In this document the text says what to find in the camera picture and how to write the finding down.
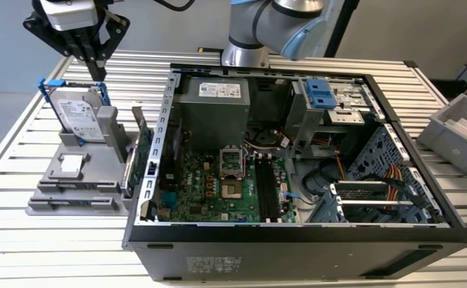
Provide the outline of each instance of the green circuit board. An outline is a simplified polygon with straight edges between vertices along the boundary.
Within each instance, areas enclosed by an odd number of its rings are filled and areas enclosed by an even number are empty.
[[[172,222],[228,221],[238,223],[260,222],[256,169],[253,158],[245,159],[242,180],[220,179],[218,154],[186,154],[182,165],[181,189],[177,192],[177,207],[170,211]],[[274,186],[278,195],[276,173],[284,181],[282,160],[273,162]],[[293,205],[288,202],[288,213],[282,222],[293,222]]]

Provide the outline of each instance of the open computer tower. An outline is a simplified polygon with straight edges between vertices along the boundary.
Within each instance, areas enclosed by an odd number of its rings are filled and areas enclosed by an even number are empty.
[[[364,74],[173,64],[135,201],[157,281],[400,278],[467,247]]]

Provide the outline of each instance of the sticker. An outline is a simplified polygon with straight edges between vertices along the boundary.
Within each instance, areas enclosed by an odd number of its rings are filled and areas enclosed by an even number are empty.
[[[190,273],[236,273],[240,269],[241,257],[186,257]]]
[[[102,140],[90,104],[82,100],[58,100],[58,106],[73,134],[82,140]]]
[[[75,184],[57,184],[59,188],[75,188]]]
[[[288,144],[289,144],[289,139],[286,137],[282,138],[282,141],[281,141],[281,147],[282,148],[286,148],[288,147]]]
[[[240,98],[240,84],[201,83],[198,86],[198,96]]]

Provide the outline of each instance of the blue drive bracket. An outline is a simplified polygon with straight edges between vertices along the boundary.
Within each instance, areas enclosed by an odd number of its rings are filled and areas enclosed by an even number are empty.
[[[69,83],[62,79],[50,79],[47,81],[47,83],[45,83],[45,78],[39,77],[37,80],[37,88],[38,91],[42,94],[42,97],[45,99],[45,101],[49,103],[50,108],[53,109],[54,115],[58,119],[58,122],[61,124],[62,127],[62,132],[66,133],[66,128],[63,127],[63,123],[62,120],[58,116],[57,113],[57,109],[53,106],[53,103],[50,102],[50,98],[49,98],[49,92],[51,89],[57,89],[59,87],[82,87],[82,88],[91,88],[91,87],[97,87],[101,93],[101,104],[103,106],[110,106],[110,98],[107,96],[107,89],[106,89],[106,85],[102,82],[97,82],[94,85],[93,84],[83,84],[83,83]],[[85,140],[78,138],[78,143],[79,146],[85,144]]]
[[[324,79],[305,79],[305,92],[308,92],[313,108],[333,109],[336,107],[329,83]]]
[[[51,108],[51,110],[53,110],[53,112],[54,112],[54,115],[55,115],[55,117],[57,117],[57,119],[58,119],[58,122],[59,122],[59,125],[61,125],[61,127],[62,127],[62,132],[66,133],[66,129],[65,129],[65,127],[63,127],[62,119],[59,119],[58,112],[57,112],[57,110],[54,109],[53,103],[50,102],[49,94],[47,94],[47,92],[46,92],[46,86],[45,86],[45,84],[43,84],[45,80],[46,80],[46,79],[45,79],[43,77],[39,77],[39,78],[37,79],[37,88],[38,88],[38,91],[39,91],[41,94],[42,94],[43,100],[49,103],[49,106],[50,106],[50,108]]]

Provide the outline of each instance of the black connector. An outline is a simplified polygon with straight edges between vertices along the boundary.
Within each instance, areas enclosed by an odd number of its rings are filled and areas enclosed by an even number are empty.
[[[156,164],[153,162],[149,162],[149,167],[146,168],[146,174],[154,175],[156,172]]]

